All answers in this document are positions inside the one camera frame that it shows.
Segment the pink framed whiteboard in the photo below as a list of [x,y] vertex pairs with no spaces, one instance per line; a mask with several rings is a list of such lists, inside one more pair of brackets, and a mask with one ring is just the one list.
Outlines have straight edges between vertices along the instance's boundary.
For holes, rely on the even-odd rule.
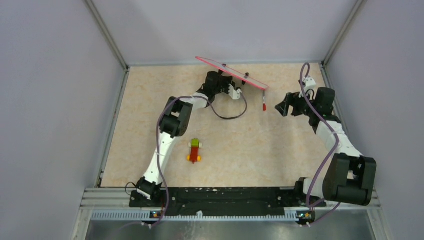
[[[210,65],[210,66],[212,66],[212,67],[214,67],[214,68],[216,68],[218,70],[221,70],[221,71],[223,71],[223,72],[231,75],[232,77],[238,78],[241,81],[243,80],[243,77],[245,75],[245,73],[242,73],[240,71],[237,71],[237,70],[229,67],[225,63],[220,63],[220,62],[218,62],[216,60],[205,58],[205,57],[201,57],[201,56],[196,56],[195,58],[197,60],[203,62],[203,63],[206,63],[206,64],[208,64],[208,65]],[[256,88],[261,89],[261,90],[267,90],[269,88],[269,86],[267,84],[265,84],[263,82],[260,82],[260,81],[258,81],[256,79],[252,78],[250,75],[249,75],[249,78],[247,80],[247,83],[250,84],[250,85],[252,85],[252,86],[255,86]]]

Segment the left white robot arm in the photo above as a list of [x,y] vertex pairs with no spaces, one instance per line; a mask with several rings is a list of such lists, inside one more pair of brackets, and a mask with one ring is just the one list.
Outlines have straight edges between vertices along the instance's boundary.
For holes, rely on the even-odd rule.
[[136,192],[149,207],[156,206],[162,198],[161,187],[166,182],[164,171],[177,141],[186,133],[194,111],[212,105],[219,94],[239,94],[232,76],[223,71],[209,71],[205,82],[190,96],[171,96],[156,124],[156,149],[152,160],[136,184]]

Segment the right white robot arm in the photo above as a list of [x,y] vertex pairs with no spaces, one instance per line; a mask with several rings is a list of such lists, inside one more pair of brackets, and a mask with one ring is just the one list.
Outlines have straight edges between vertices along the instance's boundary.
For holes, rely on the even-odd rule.
[[317,172],[313,178],[302,180],[303,186],[293,192],[293,200],[299,206],[315,207],[322,201],[332,201],[358,206],[370,204],[377,163],[366,157],[351,143],[342,122],[333,114],[336,92],[331,88],[320,87],[314,99],[303,97],[301,92],[287,93],[275,109],[284,117],[305,115],[314,133],[328,149],[328,154],[318,168],[326,163],[328,170],[323,179]]

